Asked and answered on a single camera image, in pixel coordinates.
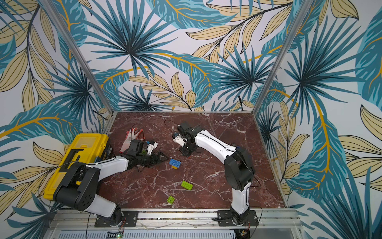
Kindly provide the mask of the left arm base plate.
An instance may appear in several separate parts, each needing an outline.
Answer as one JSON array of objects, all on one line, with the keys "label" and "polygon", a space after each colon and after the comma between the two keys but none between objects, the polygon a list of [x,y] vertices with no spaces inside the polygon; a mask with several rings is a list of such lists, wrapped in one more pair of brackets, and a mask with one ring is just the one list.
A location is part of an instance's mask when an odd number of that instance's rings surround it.
[{"label": "left arm base plate", "polygon": [[138,219],[138,211],[120,211],[114,213],[111,217],[97,215],[95,222],[96,228],[134,228]]}]

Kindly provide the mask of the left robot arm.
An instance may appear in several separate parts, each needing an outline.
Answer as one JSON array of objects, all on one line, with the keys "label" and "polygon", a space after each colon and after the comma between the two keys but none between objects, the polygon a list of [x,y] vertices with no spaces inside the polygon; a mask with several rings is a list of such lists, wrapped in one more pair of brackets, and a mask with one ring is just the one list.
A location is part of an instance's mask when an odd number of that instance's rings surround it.
[{"label": "left robot arm", "polygon": [[120,206],[97,194],[98,182],[137,166],[151,167],[170,160],[163,152],[142,152],[146,143],[133,140],[130,147],[117,156],[93,164],[75,162],[67,169],[53,193],[53,201],[78,211],[95,214],[113,224],[122,221]]}]

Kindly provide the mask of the blue 2x4 lego brick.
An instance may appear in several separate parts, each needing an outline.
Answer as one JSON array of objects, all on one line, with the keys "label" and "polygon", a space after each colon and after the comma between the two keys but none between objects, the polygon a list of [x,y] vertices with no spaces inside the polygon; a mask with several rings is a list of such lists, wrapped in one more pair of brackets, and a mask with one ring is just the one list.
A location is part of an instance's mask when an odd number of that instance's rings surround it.
[{"label": "blue 2x4 lego brick", "polygon": [[180,165],[181,165],[181,162],[178,161],[178,160],[175,160],[175,159],[170,159],[169,164],[170,164],[171,166],[175,166],[175,167],[178,167],[178,168],[179,168]]}]

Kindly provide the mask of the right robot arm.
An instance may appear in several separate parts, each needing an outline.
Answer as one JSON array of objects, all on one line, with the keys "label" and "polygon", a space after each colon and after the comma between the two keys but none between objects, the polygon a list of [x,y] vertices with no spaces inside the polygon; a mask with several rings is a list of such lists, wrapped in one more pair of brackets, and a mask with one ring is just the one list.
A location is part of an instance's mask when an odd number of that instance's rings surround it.
[{"label": "right robot arm", "polygon": [[184,122],[177,130],[173,141],[180,145],[183,156],[189,157],[197,148],[203,148],[224,164],[225,178],[232,188],[232,217],[243,220],[250,212],[248,189],[255,175],[251,154],[243,147],[224,143],[200,126],[192,127]]}]

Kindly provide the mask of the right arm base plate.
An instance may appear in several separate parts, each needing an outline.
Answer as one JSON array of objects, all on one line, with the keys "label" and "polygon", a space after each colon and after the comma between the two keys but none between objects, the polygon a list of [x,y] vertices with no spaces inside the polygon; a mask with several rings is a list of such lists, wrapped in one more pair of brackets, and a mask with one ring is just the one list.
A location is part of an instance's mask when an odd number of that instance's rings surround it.
[{"label": "right arm base plate", "polygon": [[259,217],[254,210],[247,210],[244,214],[238,214],[233,210],[219,210],[215,221],[220,227],[241,227],[259,225]]}]

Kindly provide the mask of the green 2x2 lego front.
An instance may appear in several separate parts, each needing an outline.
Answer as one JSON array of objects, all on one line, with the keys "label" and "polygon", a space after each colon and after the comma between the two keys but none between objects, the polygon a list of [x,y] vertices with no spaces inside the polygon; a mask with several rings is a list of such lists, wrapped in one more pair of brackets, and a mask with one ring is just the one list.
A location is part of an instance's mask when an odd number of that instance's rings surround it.
[{"label": "green 2x2 lego front", "polygon": [[172,205],[175,202],[175,198],[173,196],[169,196],[167,202]]}]

